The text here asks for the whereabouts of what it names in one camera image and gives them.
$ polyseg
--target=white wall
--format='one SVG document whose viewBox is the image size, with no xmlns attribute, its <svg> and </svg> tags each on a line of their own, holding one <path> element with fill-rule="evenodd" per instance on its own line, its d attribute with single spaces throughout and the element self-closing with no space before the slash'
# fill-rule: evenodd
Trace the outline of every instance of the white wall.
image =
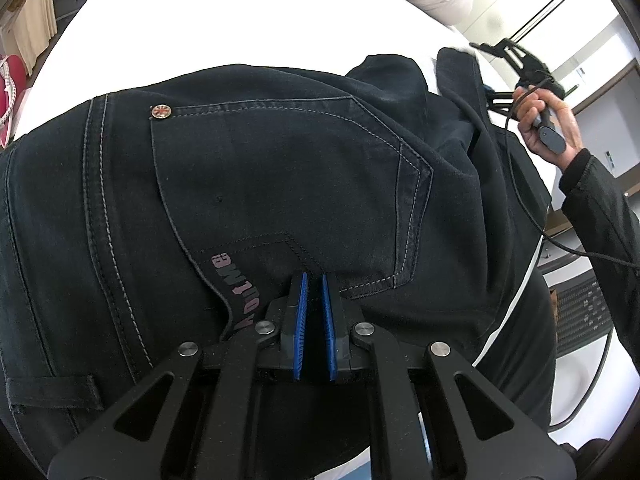
<svg viewBox="0 0 640 480">
<path fill-rule="evenodd" d="M 582 140 L 605 167 L 610 152 L 620 176 L 640 162 L 640 76 L 633 71 L 577 117 Z M 557 181 L 552 191 L 552 206 L 560 208 L 564 194 Z"/>
<path fill-rule="evenodd" d="M 559 6 L 525 35 L 527 29 L 522 27 L 547 4 L 542 15 Z M 456 27 L 476 43 L 495 44 L 514 35 L 521 46 L 553 71 L 601 33 L 617 15 L 610 0 L 474 0 L 471 14 Z M 518 77 L 507 62 L 485 57 L 513 88 Z"/>
<path fill-rule="evenodd" d="M 572 107 L 598 91 L 631 60 L 634 58 L 640 60 L 640 50 L 621 18 L 611 22 L 607 31 L 610 33 L 609 37 L 599 44 L 597 49 L 591 51 L 589 45 L 585 47 L 584 50 L 587 51 L 588 56 L 584 56 L 582 51 L 577 52 L 554 72 L 554 76 L 566 90 L 574 85 L 578 86 L 578 89 L 565 99 Z M 573 66 L 574 70 L 568 72 L 569 66 Z"/>
</svg>

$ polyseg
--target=metal screw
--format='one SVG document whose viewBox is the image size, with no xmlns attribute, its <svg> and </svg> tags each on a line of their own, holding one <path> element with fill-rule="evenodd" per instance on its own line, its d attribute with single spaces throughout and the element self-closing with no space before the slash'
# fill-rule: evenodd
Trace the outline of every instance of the metal screw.
<svg viewBox="0 0 640 480">
<path fill-rule="evenodd" d="M 371 323 L 367 322 L 358 323 L 355 327 L 356 334 L 358 335 L 371 335 L 374 330 L 375 327 Z"/>
<path fill-rule="evenodd" d="M 191 357 L 198 353 L 198 345 L 193 341 L 185 341 L 180 346 L 178 346 L 178 353 L 182 357 Z"/>
<path fill-rule="evenodd" d="M 258 321 L 255 324 L 255 331 L 260 335 L 267 335 L 276 330 L 276 326 L 271 321 Z"/>
<path fill-rule="evenodd" d="M 431 345 L 431 353 L 433 355 L 437 355 L 438 357 L 446 357 L 451 352 L 451 348 L 449 345 L 442 342 L 437 342 Z"/>
</svg>

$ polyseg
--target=sleeve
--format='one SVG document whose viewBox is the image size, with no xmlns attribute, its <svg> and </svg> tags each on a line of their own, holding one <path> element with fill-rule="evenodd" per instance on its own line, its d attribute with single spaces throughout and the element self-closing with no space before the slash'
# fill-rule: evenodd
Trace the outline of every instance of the sleeve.
<svg viewBox="0 0 640 480">
<path fill-rule="evenodd" d="M 562 212 L 587 252 L 640 265 L 640 224 L 613 176 L 582 150 L 560 179 Z M 620 342 L 640 369 L 639 271 L 590 258 Z"/>
</svg>

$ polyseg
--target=red bag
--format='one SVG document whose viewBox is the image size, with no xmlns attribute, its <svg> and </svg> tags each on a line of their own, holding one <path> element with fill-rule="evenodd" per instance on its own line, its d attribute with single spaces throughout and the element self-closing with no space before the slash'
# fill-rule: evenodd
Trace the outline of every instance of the red bag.
<svg viewBox="0 0 640 480">
<path fill-rule="evenodd" d="M 27 88 L 27 72 L 19 56 L 0 60 L 0 146 L 6 148 L 10 142 L 11 122 L 20 97 Z"/>
</svg>

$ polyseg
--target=blue gripper pad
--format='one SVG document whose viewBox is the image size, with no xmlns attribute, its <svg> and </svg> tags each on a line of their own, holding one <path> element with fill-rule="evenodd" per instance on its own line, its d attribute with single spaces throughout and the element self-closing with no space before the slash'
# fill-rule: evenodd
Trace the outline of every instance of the blue gripper pad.
<svg viewBox="0 0 640 480">
<path fill-rule="evenodd" d="M 326 362 L 329 368 L 329 380 L 335 381 L 338 375 L 338 363 L 335 355 L 334 316 L 329 299 L 329 286 L 326 275 L 322 275 L 322 313 L 324 319 L 324 338 L 326 340 Z"/>
<path fill-rule="evenodd" d="M 302 286 L 300 286 L 300 297 L 298 298 L 298 315 L 296 317 L 296 331 L 293 338 L 293 378 L 300 380 L 302 372 L 302 357 L 305 352 L 305 330 L 306 330 L 306 298 L 308 297 L 308 277 L 306 272 L 302 273 Z"/>
</svg>

